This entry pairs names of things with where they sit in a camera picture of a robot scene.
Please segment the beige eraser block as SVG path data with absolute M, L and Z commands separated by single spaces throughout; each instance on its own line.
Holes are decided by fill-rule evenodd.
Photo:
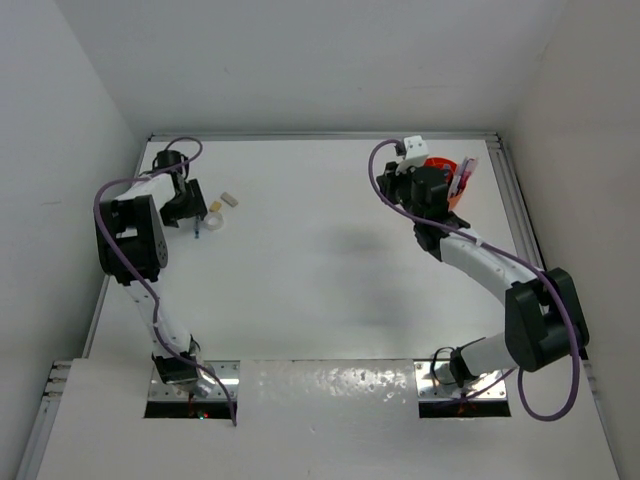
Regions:
M 231 194 L 229 194 L 228 192 L 223 192 L 223 193 L 220 195 L 220 198 L 221 198 L 221 199 L 222 199 L 222 200 L 223 200 L 227 205 L 231 206 L 232 208 L 236 207 L 236 206 L 239 204 L 238 200 L 237 200 L 235 197 L 233 197 Z

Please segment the orange highlighter pen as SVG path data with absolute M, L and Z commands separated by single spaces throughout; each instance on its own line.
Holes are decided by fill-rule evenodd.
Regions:
M 477 164 L 478 160 L 476 158 L 466 157 L 457 165 L 449 183 L 449 199 L 459 196 L 466 189 L 467 183 L 473 175 Z

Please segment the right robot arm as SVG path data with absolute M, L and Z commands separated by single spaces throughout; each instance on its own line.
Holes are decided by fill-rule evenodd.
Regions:
M 389 162 L 369 180 L 381 200 L 412 220 L 419 246 L 465 273 L 504 307 L 504 329 L 453 350 L 446 379 L 462 388 L 480 375 L 521 368 L 535 372 L 581 350 L 590 332 L 568 272 L 539 270 L 484 242 L 448 201 L 445 174 L 431 166 L 397 172 Z

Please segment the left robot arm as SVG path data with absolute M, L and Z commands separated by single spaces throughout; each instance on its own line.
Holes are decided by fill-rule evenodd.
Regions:
M 160 380 L 184 389 L 203 378 L 197 366 L 200 346 L 163 312 L 155 289 L 169 260 L 164 229 L 185 220 L 201 224 L 208 213 L 187 162 L 183 153 L 165 148 L 129 190 L 110 200 L 99 193 L 94 203 L 100 265 L 138 308 L 152 339 L 151 358 Z

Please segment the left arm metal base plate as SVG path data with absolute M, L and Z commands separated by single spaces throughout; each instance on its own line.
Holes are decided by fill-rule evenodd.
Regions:
M 238 361 L 206 361 L 205 366 L 213 370 L 232 400 L 239 393 L 240 363 Z M 156 368 L 153 368 L 147 400 L 151 402 L 186 402 L 191 399 L 198 402 L 223 402 L 227 399 L 222 387 L 208 373 L 204 374 L 206 385 L 191 396 L 190 386 L 164 383 Z

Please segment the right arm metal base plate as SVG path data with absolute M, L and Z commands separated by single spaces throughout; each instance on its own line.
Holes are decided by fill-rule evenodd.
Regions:
M 444 374 L 447 360 L 416 360 L 414 376 L 421 402 L 445 402 L 468 399 L 470 401 L 506 401 L 506 371 L 481 374 L 477 379 L 459 388 Z

